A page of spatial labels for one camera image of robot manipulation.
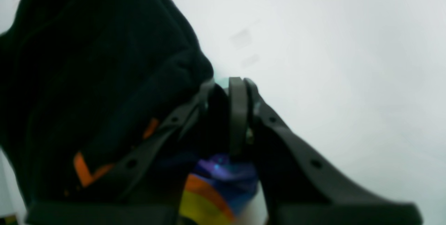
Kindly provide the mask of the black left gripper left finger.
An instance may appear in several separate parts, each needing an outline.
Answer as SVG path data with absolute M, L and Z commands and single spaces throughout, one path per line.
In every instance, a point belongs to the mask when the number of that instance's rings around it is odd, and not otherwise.
M 218 148 L 208 141 L 210 99 L 218 85 L 203 83 L 149 138 L 104 176 L 64 202 L 36 202 L 30 225 L 176 225 L 188 173 Z

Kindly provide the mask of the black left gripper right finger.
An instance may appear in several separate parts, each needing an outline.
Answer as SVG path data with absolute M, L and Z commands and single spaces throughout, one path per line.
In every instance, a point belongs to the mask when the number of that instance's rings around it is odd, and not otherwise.
M 234 161 L 254 164 L 270 225 L 421 225 L 413 203 L 386 200 L 356 184 L 302 140 L 261 98 L 231 77 L 229 144 Z

